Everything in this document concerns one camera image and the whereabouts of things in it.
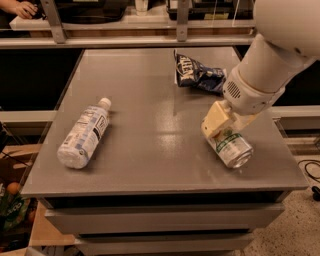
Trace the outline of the person's hand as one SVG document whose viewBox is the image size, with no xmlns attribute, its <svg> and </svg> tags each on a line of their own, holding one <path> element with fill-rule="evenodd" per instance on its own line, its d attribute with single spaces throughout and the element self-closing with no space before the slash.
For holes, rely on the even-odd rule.
<svg viewBox="0 0 320 256">
<path fill-rule="evenodd" d="M 29 1 L 16 1 L 13 10 L 22 19 L 32 19 L 37 13 L 38 8 Z"/>
</svg>

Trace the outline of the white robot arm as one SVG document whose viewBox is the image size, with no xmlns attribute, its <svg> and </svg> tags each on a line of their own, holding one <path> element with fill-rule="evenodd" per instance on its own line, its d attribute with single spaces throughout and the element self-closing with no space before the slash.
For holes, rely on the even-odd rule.
<svg viewBox="0 0 320 256">
<path fill-rule="evenodd" d="M 232 124 L 243 129 L 320 58 L 320 0 L 256 0 L 253 18 L 257 34 L 201 124 L 207 139 Z"/>
</svg>

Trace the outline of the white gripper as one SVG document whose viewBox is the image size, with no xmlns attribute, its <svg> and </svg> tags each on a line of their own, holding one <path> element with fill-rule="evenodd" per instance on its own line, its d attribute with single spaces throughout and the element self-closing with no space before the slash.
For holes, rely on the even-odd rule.
<svg viewBox="0 0 320 256">
<path fill-rule="evenodd" d="M 201 123 L 203 135 L 215 137 L 231 123 L 233 130 L 243 130 L 258 113 L 271 107 L 284 91 L 284 87 L 271 93 L 254 89 L 241 77 L 238 66 L 234 67 L 223 85 L 225 100 L 215 101 Z"/>
</svg>

